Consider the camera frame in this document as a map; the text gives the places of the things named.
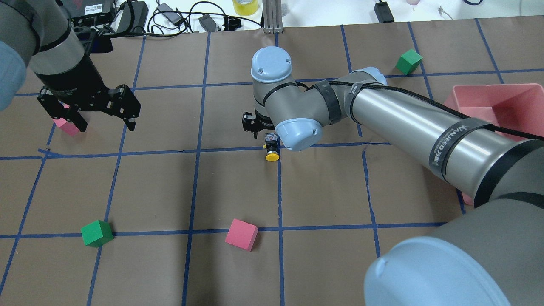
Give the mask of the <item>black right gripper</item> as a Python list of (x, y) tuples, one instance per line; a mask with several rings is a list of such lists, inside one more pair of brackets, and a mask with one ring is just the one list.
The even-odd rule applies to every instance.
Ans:
[(255, 114), (243, 112), (242, 128), (245, 132), (253, 133), (253, 137), (257, 139), (258, 133), (261, 130), (274, 130), (275, 126), (270, 117), (264, 116), (256, 110), (255, 112)]

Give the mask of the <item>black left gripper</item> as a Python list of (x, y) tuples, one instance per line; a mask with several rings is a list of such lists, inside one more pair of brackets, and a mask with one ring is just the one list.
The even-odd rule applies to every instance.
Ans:
[(37, 74), (44, 89), (38, 101), (51, 118), (61, 117), (85, 132), (88, 123), (82, 112), (103, 112), (124, 121), (128, 130), (136, 128), (141, 104), (128, 85), (110, 89), (105, 85), (89, 57), (84, 57), (72, 69), (56, 75)]

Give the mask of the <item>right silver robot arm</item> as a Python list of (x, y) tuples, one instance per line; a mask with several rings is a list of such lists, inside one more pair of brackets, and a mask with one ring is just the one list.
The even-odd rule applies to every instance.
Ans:
[(251, 59), (255, 114), (247, 132), (270, 150), (316, 145), (323, 128), (349, 119), (385, 145), (361, 153), (371, 215), (400, 217), (427, 200), (433, 213), (473, 209), (380, 251), (364, 281), (367, 306), (542, 306), (543, 137), (498, 127), (387, 84), (377, 68), (300, 90), (291, 56), (267, 46)]

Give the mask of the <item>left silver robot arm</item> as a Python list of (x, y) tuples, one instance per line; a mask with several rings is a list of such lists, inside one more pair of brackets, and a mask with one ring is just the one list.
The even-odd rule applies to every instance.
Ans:
[(25, 83), (27, 68), (43, 83), (37, 100), (53, 119), (87, 130), (81, 112), (103, 112), (136, 127), (141, 104), (128, 85), (110, 89), (90, 58), (94, 43), (79, 40), (64, 17), (60, 2), (2, 0), (1, 109)]

